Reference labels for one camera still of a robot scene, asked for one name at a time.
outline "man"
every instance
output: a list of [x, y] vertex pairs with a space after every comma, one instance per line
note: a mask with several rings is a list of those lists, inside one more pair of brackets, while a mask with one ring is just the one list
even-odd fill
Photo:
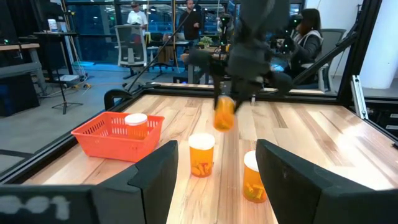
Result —
[[142, 27], [143, 35], [145, 35], [145, 31], [148, 26], [147, 16], [144, 12], [139, 10], [139, 5], [137, 1], [131, 2], [132, 11], [129, 13], [129, 17], [127, 19], [128, 24], [140, 24]]
[[192, 0], [187, 0], [187, 11], [181, 15], [178, 25], [181, 24], [187, 16], [189, 16], [188, 19], [183, 23], [184, 37], [185, 40], [191, 42], [191, 44], [195, 46], [199, 42], [200, 15], [193, 10]]

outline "orange pill bottle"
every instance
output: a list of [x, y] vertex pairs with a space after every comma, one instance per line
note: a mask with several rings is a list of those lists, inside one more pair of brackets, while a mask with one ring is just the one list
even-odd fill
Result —
[[131, 139], [144, 140], [148, 135], [148, 116], [142, 113], [130, 114], [124, 118], [127, 135]]
[[229, 131], [234, 126], [234, 101], [228, 96], [218, 98], [213, 126], [217, 131]]
[[265, 202], [267, 193], [262, 184], [257, 166], [256, 151], [247, 152], [243, 160], [243, 196], [254, 203]]
[[213, 151], [216, 139], [206, 133], [193, 134], [188, 139], [190, 148], [191, 174], [208, 177], [213, 168]]

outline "potted plant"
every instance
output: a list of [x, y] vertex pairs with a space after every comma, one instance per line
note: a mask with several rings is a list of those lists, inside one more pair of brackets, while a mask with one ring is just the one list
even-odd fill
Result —
[[205, 48], [209, 47], [212, 43], [213, 40], [210, 37], [202, 37], [199, 41], [199, 44], [203, 44]]

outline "robotic arm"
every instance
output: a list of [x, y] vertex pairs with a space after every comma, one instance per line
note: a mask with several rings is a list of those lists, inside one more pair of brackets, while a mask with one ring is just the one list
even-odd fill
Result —
[[232, 50], [226, 60], [214, 59], [200, 50], [191, 50], [185, 63], [209, 73], [214, 83], [215, 108], [221, 94], [235, 101], [234, 113], [241, 104], [262, 89], [264, 81], [285, 95], [293, 88], [292, 79], [271, 70], [277, 55], [266, 42], [267, 32], [277, 32], [289, 23], [289, 0], [243, 0]]

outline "woman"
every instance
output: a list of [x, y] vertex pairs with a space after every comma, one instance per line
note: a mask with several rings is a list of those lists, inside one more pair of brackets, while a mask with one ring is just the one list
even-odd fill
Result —
[[[314, 63], [322, 49], [321, 17], [317, 9], [304, 9], [302, 21], [296, 27], [298, 34], [293, 38], [294, 54], [290, 59], [290, 66], [285, 68], [285, 73], [295, 78], [305, 70], [301, 65]], [[303, 84], [316, 83], [316, 76], [306, 79]]]

